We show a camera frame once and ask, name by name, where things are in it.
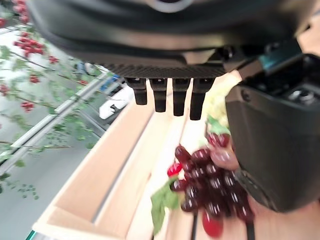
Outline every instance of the red grape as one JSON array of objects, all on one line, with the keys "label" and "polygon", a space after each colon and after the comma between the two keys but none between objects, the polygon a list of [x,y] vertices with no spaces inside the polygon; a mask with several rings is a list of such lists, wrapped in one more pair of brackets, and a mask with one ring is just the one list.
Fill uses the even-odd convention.
[{"label": "red grape", "polygon": [[222,174],[223,169],[211,163],[205,167],[205,171],[209,177],[218,177]]},{"label": "red grape", "polygon": [[185,172],[191,172],[196,168],[196,164],[193,161],[184,162],[182,163],[182,168]]},{"label": "red grape", "polygon": [[254,221],[255,215],[252,212],[249,204],[245,203],[243,205],[235,205],[236,216],[246,223],[252,223]]},{"label": "red grape", "polygon": [[196,181],[204,179],[207,176],[206,171],[201,167],[192,170],[191,175],[192,178]]},{"label": "red grape", "polygon": [[197,211],[199,208],[199,204],[195,199],[186,198],[184,202],[181,204],[181,209],[184,212],[192,213]]},{"label": "red grape", "polygon": [[173,183],[171,183],[170,185],[170,189],[173,192],[181,192],[186,190],[187,186],[189,185],[189,183],[182,179],[182,180],[175,180]]},{"label": "red grape", "polygon": [[180,163],[186,163],[190,159],[190,153],[181,145],[175,148],[175,157]]},{"label": "red grape", "polygon": [[210,217],[207,212],[202,213],[202,226],[206,234],[212,238],[219,238],[222,235],[224,225],[221,220]]},{"label": "red grape", "polygon": [[229,141],[230,141],[230,135],[227,133],[223,134],[216,134],[216,133],[209,133],[206,136],[208,142],[213,147],[222,147],[226,148]]},{"label": "red grape", "polygon": [[196,164],[203,164],[208,163],[211,161],[210,158],[210,149],[209,148],[202,148],[197,151],[195,151],[191,155],[191,160],[195,162]]}]

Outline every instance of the plant stem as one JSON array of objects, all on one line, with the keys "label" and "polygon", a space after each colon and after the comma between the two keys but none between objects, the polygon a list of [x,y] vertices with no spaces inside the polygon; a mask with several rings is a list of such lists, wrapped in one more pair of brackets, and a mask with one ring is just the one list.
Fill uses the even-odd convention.
[{"label": "plant stem", "polygon": [[[0,144],[12,145],[13,142],[0,141]],[[41,149],[41,148],[45,148],[45,149],[68,149],[68,148],[72,148],[72,146],[26,146],[26,145],[22,145],[22,146],[17,146],[16,148],[31,148],[31,149]]]}]

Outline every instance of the green leaves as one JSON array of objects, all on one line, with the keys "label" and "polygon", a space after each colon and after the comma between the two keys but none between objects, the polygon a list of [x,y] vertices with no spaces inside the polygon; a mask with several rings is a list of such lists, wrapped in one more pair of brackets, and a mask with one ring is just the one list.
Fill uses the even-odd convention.
[{"label": "green leaves", "polygon": [[7,46],[0,46],[1,59],[8,60],[11,57],[10,49]]},{"label": "green leaves", "polygon": [[95,146],[95,144],[94,144],[94,143],[91,143],[91,142],[89,142],[89,143],[87,143],[87,144],[85,145],[85,147],[86,147],[87,149],[92,149],[94,146]]},{"label": "green leaves", "polygon": [[208,123],[208,131],[210,133],[215,134],[230,134],[230,131],[227,127],[222,126],[218,120],[215,118],[208,116],[207,117],[207,123]]},{"label": "green leaves", "polygon": [[165,219],[165,208],[177,209],[179,207],[178,194],[170,190],[170,184],[177,180],[174,176],[164,184],[162,188],[156,191],[152,197],[151,216],[153,222],[153,234],[156,235],[161,230]]},{"label": "green leaves", "polygon": [[48,109],[49,114],[52,114],[52,115],[56,114],[54,107],[49,106],[47,109]]},{"label": "green leaves", "polygon": [[19,159],[18,161],[16,161],[16,162],[14,163],[14,165],[15,165],[16,167],[18,167],[18,168],[23,168],[23,167],[26,166],[25,162],[22,161],[21,159]]},{"label": "green leaves", "polygon": [[9,173],[5,172],[4,174],[0,175],[0,181],[5,180],[5,179],[9,178],[10,176],[11,175]]},{"label": "green leaves", "polygon": [[27,67],[27,62],[25,60],[17,58],[13,63],[12,71],[15,72],[17,70],[24,69],[26,67]]}]

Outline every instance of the red berries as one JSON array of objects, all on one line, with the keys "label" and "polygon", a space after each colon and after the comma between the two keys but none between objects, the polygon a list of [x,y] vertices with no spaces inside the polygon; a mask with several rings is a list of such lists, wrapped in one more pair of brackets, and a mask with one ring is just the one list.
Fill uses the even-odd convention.
[{"label": "red berries", "polygon": [[29,22],[29,14],[28,14],[28,10],[27,10],[26,1],[25,0],[12,0],[12,3],[15,4],[15,6],[13,7],[13,10],[16,13],[20,14],[19,20],[23,24],[27,24]]},{"label": "red berries", "polygon": [[39,79],[38,79],[37,76],[35,76],[35,75],[31,75],[31,76],[30,76],[30,83],[37,84],[37,83],[39,83],[39,82],[40,82],[40,81],[39,81]]},{"label": "red berries", "polygon": [[80,83],[81,83],[82,85],[87,85],[87,84],[88,84],[88,82],[85,81],[85,80],[81,80]]},{"label": "red berries", "polygon": [[21,107],[24,108],[26,113],[30,112],[34,108],[34,104],[28,101],[21,103]]},{"label": "red berries", "polygon": [[3,28],[6,25],[6,20],[3,17],[0,17],[0,28]]},{"label": "red berries", "polygon": [[59,59],[54,56],[49,56],[50,64],[56,64],[59,62]]},{"label": "red berries", "polygon": [[5,84],[0,85],[0,93],[2,93],[2,96],[7,96],[9,92],[9,88]]},{"label": "red berries", "polygon": [[178,162],[175,162],[174,164],[172,164],[169,167],[169,169],[166,173],[167,173],[168,177],[172,177],[174,175],[178,175],[181,170],[182,170],[182,165]]},{"label": "red berries", "polygon": [[29,38],[29,33],[22,32],[18,41],[15,41],[13,45],[20,47],[24,50],[23,55],[28,58],[30,54],[44,54],[42,49],[44,45],[38,43],[36,40]]},{"label": "red berries", "polygon": [[206,234],[212,238],[221,237],[224,229],[223,222],[210,217],[206,211],[202,213],[202,226]]}]

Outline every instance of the grape cluster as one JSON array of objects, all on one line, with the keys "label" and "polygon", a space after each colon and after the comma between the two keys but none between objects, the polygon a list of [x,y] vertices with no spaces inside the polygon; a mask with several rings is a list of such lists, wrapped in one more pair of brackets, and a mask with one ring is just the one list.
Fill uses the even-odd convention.
[{"label": "grape cluster", "polygon": [[0,85],[0,93],[2,93],[2,96],[7,96],[9,92],[9,88],[5,84]]},{"label": "grape cluster", "polygon": [[23,103],[21,103],[21,107],[24,108],[24,111],[26,113],[30,112],[35,106],[33,103],[28,102],[28,101],[24,101]]},{"label": "grape cluster", "polygon": [[40,82],[39,78],[36,75],[30,76],[30,83],[32,84],[38,84]]},{"label": "grape cluster", "polygon": [[44,45],[29,38],[29,34],[27,32],[22,32],[21,37],[13,44],[24,50],[23,53],[26,58],[28,58],[30,54],[44,54]]},{"label": "grape cluster", "polygon": [[233,171],[218,167],[210,157],[215,147],[225,148],[229,144],[230,136],[210,133],[207,139],[211,148],[204,147],[193,154],[181,145],[175,149],[175,156],[184,170],[184,179],[174,181],[170,189],[184,192],[185,200],[181,204],[184,212],[204,209],[202,221],[205,219],[206,225],[214,221],[219,223],[222,218],[231,216],[237,216],[246,223],[252,222],[254,213],[249,206],[247,192]]},{"label": "grape cluster", "polygon": [[20,14],[19,20],[23,24],[27,24],[29,22],[29,14],[27,10],[26,0],[11,0],[14,4],[13,10],[16,13]]},{"label": "grape cluster", "polygon": [[3,28],[6,25],[6,20],[3,17],[0,17],[0,28]]}]

